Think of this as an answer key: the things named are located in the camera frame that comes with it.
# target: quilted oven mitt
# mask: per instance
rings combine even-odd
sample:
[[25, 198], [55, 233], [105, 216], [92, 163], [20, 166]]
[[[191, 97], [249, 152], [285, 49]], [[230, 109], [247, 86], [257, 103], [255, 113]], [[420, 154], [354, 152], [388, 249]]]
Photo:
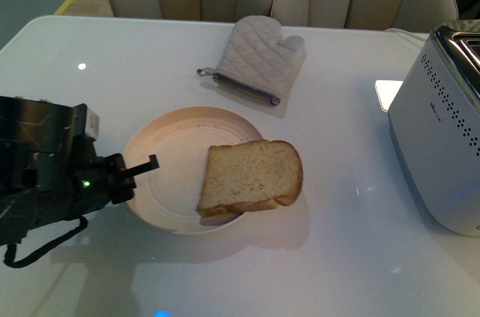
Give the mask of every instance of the quilted oven mitt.
[[200, 68], [216, 83], [278, 105], [288, 96], [306, 56], [304, 39], [281, 35], [281, 24], [267, 16], [247, 16], [233, 27], [216, 69]]

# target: bread slice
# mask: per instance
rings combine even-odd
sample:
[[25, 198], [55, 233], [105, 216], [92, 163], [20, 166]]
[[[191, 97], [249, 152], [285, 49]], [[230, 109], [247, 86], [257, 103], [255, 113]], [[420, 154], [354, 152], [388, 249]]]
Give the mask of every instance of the bread slice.
[[200, 216], [271, 210], [294, 203], [302, 188], [299, 153], [285, 141], [257, 140], [208, 150]]

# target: white plate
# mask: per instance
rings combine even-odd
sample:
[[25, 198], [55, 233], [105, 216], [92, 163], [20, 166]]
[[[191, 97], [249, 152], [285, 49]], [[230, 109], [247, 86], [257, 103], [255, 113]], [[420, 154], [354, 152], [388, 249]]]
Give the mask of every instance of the white plate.
[[211, 145], [236, 145], [261, 139], [243, 117], [216, 107], [188, 107], [162, 115], [144, 126], [123, 155], [127, 167], [155, 154], [159, 169], [135, 177], [132, 211], [167, 231], [196, 234], [229, 225], [241, 215], [200, 219], [197, 204]]

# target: glossy table surface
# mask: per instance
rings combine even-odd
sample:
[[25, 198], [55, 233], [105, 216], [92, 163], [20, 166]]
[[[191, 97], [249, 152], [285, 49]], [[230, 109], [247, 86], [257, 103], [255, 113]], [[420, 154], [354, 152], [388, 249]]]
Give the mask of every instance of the glossy table surface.
[[[272, 107], [196, 75], [219, 62], [232, 26], [47, 16], [0, 52], [1, 95], [86, 103], [101, 156], [162, 114], [216, 106], [294, 144], [304, 165], [294, 205], [207, 235], [156, 229], [126, 204], [88, 214], [34, 265], [0, 266], [0, 316], [478, 316], [480, 240], [435, 226], [411, 194], [374, 88], [403, 80], [423, 43], [284, 27], [307, 58]], [[19, 257], [75, 225], [30, 231]]]

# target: toaster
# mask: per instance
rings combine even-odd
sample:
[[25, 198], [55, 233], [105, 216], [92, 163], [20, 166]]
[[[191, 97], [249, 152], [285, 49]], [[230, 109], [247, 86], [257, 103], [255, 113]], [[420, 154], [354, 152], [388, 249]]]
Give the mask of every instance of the toaster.
[[388, 120], [407, 180], [431, 216], [480, 237], [480, 31], [433, 30]]

